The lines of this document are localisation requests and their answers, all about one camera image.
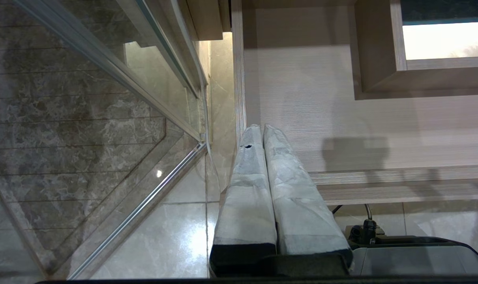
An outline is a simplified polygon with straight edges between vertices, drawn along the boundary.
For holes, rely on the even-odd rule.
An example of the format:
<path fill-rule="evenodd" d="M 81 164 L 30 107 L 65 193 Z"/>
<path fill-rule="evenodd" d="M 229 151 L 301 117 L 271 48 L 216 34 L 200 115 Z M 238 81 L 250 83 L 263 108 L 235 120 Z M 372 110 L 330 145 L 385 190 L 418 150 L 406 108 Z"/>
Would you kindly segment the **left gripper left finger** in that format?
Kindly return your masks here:
<path fill-rule="evenodd" d="M 277 253 L 277 230 L 262 131 L 248 126 L 239 142 L 209 258 L 214 277 L 249 276 Z"/>

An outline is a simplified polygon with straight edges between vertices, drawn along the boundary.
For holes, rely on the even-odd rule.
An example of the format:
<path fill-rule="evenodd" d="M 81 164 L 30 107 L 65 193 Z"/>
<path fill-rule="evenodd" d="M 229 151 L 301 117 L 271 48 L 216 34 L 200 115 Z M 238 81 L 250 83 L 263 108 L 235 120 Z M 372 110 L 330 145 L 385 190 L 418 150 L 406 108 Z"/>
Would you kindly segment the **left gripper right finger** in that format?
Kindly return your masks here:
<path fill-rule="evenodd" d="M 335 253 L 351 265 L 351 247 L 286 135 L 265 125 L 263 144 L 280 253 Z"/>

